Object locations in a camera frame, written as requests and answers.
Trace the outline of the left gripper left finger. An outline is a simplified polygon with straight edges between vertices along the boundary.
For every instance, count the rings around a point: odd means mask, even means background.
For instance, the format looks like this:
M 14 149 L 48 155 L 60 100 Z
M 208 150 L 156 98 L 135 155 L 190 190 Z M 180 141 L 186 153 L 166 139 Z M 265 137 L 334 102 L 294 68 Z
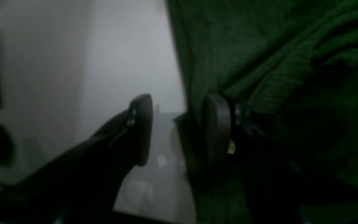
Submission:
M 111 224 L 123 180 L 148 161 L 152 123 L 152 96 L 139 95 L 89 139 L 18 184 L 1 184 L 0 223 Z

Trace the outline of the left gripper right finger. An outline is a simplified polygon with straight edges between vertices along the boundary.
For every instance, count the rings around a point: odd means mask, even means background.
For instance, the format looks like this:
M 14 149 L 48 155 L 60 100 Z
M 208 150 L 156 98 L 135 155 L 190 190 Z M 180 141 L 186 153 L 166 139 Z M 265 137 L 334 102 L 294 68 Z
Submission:
M 358 224 L 358 189 L 300 167 L 231 98 L 207 94 L 202 125 L 208 165 L 240 177 L 253 224 Z

